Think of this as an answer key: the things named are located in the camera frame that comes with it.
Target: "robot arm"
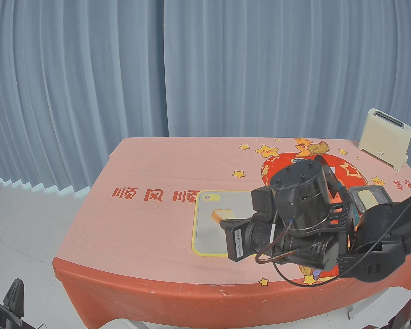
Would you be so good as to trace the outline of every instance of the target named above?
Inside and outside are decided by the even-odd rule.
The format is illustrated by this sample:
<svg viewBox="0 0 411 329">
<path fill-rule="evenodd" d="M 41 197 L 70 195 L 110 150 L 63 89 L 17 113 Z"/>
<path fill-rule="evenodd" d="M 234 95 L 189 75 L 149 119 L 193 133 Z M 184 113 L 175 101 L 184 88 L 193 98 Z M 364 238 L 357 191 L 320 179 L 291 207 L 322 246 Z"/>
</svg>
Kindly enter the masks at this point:
<svg viewBox="0 0 411 329">
<path fill-rule="evenodd" d="M 355 228 L 353 200 L 344 186 L 337 187 L 322 156 L 282 169 L 271 186 L 252 191 L 256 213 L 251 218 L 220 222 L 228 257 L 238 262 L 256 254 L 258 263 L 295 263 L 325 271 L 338 264 L 338 277 L 384 279 L 411 253 L 411 196 L 371 207 Z M 331 204 L 328 191 L 332 197 L 339 192 L 342 203 Z"/>
</svg>

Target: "toaster slot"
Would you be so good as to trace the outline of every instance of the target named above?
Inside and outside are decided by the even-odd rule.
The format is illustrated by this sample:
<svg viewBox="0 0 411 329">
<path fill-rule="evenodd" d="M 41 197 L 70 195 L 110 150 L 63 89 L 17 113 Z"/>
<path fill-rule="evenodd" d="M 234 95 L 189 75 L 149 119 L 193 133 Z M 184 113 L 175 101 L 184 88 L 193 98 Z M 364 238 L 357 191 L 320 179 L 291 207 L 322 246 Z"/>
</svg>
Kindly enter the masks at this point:
<svg viewBox="0 0 411 329">
<path fill-rule="evenodd" d="M 385 114 L 385 113 L 383 113 L 383 112 L 381 112 L 381 111 L 376 111 L 376 112 L 374 113 L 374 116 L 379 117 L 379 118 L 382 118 L 382 119 L 384 119 L 385 121 L 387 121 L 387 122 L 395 125 L 396 127 L 399 127 L 399 128 L 402 128 L 402 129 L 403 129 L 404 124 L 403 124 L 400 120 L 398 120 L 398 119 L 396 119 L 396 118 L 394 118 L 394 117 L 391 117 L 391 116 L 389 116 L 388 114 Z"/>
</svg>

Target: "table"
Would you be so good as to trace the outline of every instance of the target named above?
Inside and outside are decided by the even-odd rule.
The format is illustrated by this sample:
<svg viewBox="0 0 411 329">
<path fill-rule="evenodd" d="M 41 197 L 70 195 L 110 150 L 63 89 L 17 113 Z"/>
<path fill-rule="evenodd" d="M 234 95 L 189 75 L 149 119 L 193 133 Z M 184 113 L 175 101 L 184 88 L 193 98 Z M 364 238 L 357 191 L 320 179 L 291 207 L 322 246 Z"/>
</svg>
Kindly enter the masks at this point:
<svg viewBox="0 0 411 329">
<path fill-rule="evenodd" d="M 246 201 L 245 209 L 240 204 L 234 212 L 242 218 L 253 212 L 248 191 L 268 184 L 290 162 L 315 154 L 323 154 L 347 187 L 384 185 L 394 201 L 411 195 L 410 167 L 395 171 L 349 140 L 123 140 L 53 261 L 83 323 L 89 329 L 116 318 L 192 328 L 260 326 L 321 315 L 388 287 L 411 289 L 411 255 L 381 282 L 339 279 L 310 289 L 286 283 L 271 265 L 258 265 L 252 257 L 235 263 L 225 256 L 224 232 L 205 217 L 211 210 L 201 207 L 199 202 L 207 206 L 201 192 L 239 192 L 228 199 Z M 337 271 L 293 264 L 280 270 L 306 284 Z"/>
</svg>

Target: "label sticker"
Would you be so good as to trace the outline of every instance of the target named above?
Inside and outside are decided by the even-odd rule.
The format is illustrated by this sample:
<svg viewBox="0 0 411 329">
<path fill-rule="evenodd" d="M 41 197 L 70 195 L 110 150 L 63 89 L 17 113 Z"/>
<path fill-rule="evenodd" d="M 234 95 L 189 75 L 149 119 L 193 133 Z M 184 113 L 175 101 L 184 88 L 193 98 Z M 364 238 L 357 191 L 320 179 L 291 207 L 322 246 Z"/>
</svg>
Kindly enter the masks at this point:
<svg viewBox="0 0 411 329">
<path fill-rule="evenodd" d="M 237 258 L 242 257 L 244 250 L 242 249 L 242 233 L 240 229 L 234 231 L 234 240 L 236 244 L 236 256 Z"/>
</svg>

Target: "bread slice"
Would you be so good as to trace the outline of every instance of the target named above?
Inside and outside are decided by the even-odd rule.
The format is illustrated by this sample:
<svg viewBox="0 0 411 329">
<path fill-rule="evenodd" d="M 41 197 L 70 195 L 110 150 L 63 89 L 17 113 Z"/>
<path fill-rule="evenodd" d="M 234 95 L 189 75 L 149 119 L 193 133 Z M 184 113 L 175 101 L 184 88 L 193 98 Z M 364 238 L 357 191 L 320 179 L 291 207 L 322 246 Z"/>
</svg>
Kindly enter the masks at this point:
<svg viewBox="0 0 411 329">
<path fill-rule="evenodd" d="M 234 215 L 232 210 L 214 210 L 212 213 L 212 219 L 218 224 L 224 219 L 235 218 L 236 216 Z"/>
<path fill-rule="evenodd" d="M 361 190 L 358 192 L 358 197 L 361 199 L 362 203 L 364 204 L 366 210 L 372 208 L 373 206 L 378 205 L 378 201 L 371 193 L 370 190 Z"/>
</svg>

